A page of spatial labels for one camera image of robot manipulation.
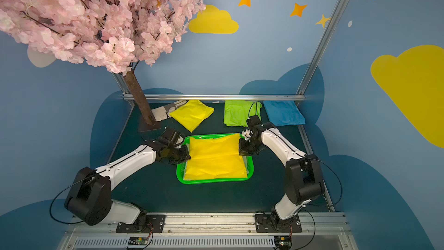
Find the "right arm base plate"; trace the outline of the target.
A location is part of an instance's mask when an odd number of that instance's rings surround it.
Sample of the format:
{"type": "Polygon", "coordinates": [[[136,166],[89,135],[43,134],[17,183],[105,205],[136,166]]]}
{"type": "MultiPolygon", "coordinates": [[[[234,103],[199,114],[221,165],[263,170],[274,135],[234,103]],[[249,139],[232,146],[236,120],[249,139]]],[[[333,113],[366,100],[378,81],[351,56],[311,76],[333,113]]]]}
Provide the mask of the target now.
{"type": "Polygon", "coordinates": [[[301,233],[302,226],[299,216],[290,219],[280,219],[275,214],[263,212],[254,215],[256,232],[258,233],[301,233]]]}

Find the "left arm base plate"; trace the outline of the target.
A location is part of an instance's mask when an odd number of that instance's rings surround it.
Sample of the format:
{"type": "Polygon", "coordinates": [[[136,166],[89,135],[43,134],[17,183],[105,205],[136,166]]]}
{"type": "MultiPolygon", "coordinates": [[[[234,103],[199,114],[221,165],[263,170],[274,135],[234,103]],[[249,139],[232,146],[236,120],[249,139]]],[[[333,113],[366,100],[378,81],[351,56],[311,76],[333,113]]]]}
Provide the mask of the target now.
{"type": "Polygon", "coordinates": [[[162,233],[165,219],[163,214],[143,214],[133,224],[119,222],[116,233],[162,233]]]}

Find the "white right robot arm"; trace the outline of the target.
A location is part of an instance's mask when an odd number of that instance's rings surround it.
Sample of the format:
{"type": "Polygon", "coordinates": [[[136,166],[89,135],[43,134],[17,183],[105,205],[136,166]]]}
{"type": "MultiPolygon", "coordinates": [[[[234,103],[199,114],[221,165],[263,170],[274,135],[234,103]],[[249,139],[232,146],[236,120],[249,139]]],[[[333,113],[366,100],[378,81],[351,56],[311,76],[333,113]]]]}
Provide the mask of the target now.
{"type": "Polygon", "coordinates": [[[253,156],[268,148],[285,167],[285,194],[271,214],[275,224],[287,223],[305,205],[325,193],[320,161],[315,155],[299,150],[274,124],[263,123],[257,115],[249,117],[246,123],[247,129],[239,141],[240,155],[253,156]]]}

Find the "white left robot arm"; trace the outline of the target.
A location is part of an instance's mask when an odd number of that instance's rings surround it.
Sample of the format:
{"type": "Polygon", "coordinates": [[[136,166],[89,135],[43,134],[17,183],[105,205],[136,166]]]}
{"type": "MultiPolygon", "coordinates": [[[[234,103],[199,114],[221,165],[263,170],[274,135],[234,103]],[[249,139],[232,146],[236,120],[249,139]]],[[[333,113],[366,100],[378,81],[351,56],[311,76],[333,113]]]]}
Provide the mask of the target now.
{"type": "Polygon", "coordinates": [[[171,164],[180,164],[190,159],[181,134],[167,127],[159,138],[145,141],[111,163],[96,169],[85,167],[79,170],[64,207],[89,226],[120,223],[141,231],[148,224],[146,211],[134,204],[113,200],[112,191],[125,179],[155,162],[167,160],[171,164]]]}

